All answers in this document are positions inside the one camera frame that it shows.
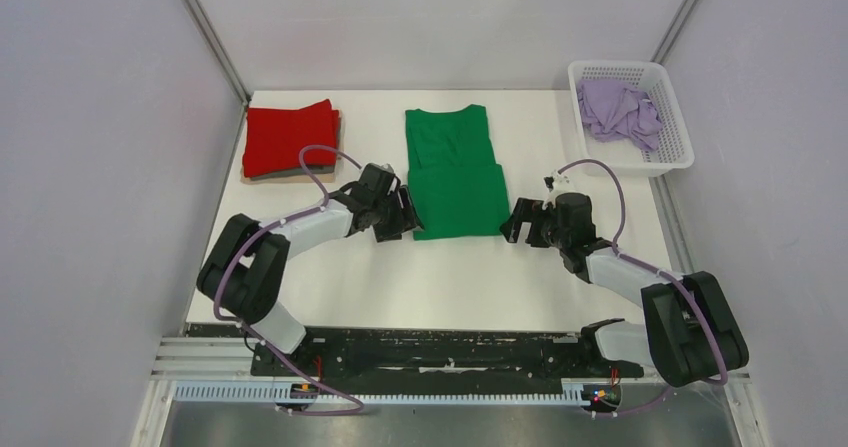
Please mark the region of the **green t-shirt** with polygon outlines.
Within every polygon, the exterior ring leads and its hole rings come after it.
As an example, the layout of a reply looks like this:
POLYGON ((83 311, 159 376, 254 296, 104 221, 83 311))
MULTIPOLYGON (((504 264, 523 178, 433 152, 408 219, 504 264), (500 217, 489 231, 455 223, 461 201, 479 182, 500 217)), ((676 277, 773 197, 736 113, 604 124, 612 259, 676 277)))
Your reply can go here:
POLYGON ((408 187, 423 228, 416 241, 500 234, 510 215, 487 110, 405 112, 408 187))

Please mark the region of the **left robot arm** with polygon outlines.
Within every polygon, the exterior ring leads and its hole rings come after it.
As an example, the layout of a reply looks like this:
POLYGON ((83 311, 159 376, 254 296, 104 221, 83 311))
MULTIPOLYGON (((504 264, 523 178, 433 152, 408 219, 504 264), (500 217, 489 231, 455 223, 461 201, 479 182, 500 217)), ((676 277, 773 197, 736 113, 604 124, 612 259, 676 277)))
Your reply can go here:
POLYGON ((304 341, 306 327, 279 299, 287 262, 363 231, 385 242, 423 228, 408 186, 390 167, 369 163, 357 180, 280 219, 232 216, 206 257, 196 288, 212 301, 217 319, 241 324, 276 349, 275 359, 288 373, 302 374, 313 364, 314 348, 304 341))

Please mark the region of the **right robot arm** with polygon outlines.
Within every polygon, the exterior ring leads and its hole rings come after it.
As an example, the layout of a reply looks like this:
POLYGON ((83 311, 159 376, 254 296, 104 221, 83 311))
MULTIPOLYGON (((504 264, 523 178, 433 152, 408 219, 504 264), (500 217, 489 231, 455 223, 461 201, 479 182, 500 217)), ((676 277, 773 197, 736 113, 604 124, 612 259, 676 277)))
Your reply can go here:
POLYGON ((747 343, 717 278, 705 271, 668 272, 617 249, 598 236, 588 196, 520 198, 500 231, 515 243, 523 226, 529 228, 529 246, 556 249, 569 273, 642 310, 641 324, 608 319, 581 329, 577 359, 585 372, 602 375, 628 362, 653 368, 667 384, 682 387, 718 382, 748 364, 747 343))

